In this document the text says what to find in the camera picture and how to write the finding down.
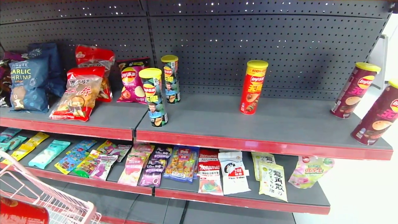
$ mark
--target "red chip can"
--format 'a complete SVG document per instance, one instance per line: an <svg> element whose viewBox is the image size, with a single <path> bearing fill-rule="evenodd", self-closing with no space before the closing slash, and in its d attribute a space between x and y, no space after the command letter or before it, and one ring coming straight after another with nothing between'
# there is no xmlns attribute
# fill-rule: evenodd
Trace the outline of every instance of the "red chip can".
<svg viewBox="0 0 398 224"><path fill-rule="evenodd" d="M349 118L380 70L380 67L369 63L355 63L351 76L330 112L338 118Z"/></svg>
<svg viewBox="0 0 398 224"><path fill-rule="evenodd" d="M256 112L267 67L268 62L266 61L253 60L248 62L240 100L240 111L243 114L252 115Z"/></svg>
<svg viewBox="0 0 398 224"><path fill-rule="evenodd" d="M46 208L0 196L1 224L49 224Z"/></svg>
<svg viewBox="0 0 398 224"><path fill-rule="evenodd" d="M398 79L392 79L383 93L351 133L364 145L373 145L398 118Z"/></svg>

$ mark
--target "yellow candy packet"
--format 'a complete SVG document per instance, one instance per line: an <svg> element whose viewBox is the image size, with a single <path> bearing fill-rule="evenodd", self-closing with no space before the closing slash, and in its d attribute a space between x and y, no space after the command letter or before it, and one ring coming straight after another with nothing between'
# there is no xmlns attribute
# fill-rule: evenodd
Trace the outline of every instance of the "yellow candy packet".
<svg viewBox="0 0 398 224"><path fill-rule="evenodd" d="M287 202L285 171L283 166L259 162L260 191L259 195L268 195Z"/></svg>

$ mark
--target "gummy candy bag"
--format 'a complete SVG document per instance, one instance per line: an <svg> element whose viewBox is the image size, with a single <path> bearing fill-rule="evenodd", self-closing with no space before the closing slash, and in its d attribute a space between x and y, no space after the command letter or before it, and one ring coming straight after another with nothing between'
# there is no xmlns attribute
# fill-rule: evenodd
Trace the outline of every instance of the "gummy candy bag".
<svg viewBox="0 0 398 224"><path fill-rule="evenodd" d="M334 166L334 160L331 158L299 156L298 159L289 183L301 189L312 187Z"/></svg>

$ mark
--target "blue snack bag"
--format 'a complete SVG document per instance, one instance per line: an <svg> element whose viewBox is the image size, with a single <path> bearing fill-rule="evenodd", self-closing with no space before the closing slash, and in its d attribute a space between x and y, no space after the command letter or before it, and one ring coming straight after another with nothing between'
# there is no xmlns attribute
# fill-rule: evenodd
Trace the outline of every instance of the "blue snack bag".
<svg viewBox="0 0 398 224"><path fill-rule="evenodd" d="M63 78L63 68L56 43L31 43L28 45L27 55L29 58L40 55L49 57L49 77L46 90L62 97L66 90L66 81Z"/></svg>
<svg viewBox="0 0 398 224"><path fill-rule="evenodd" d="M49 111L45 91L48 77L48 57L36 57L26 61L10 63L11 110L25 112Z"/></svg>
<svg viewBox="0 0 398 224"><path fill-rule="evenodd" d="M70 142L54 140L51 144L29 161L29 166L37 166L44 169L53 159L55 159L62 151L64 151Z"/></svg>

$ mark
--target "green chip can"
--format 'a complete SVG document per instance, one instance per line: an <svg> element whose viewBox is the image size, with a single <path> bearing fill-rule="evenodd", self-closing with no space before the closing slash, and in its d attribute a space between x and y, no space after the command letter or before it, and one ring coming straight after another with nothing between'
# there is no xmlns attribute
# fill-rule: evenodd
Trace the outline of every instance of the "green chip can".
<svg viewBox="0 0 398 224"><path fill-rule="evenodd" d="M162 70L156 68L143 69L139 72L139 77L148 103L150 122L152 126L161 128L168 121L162 98Z"/></svg>

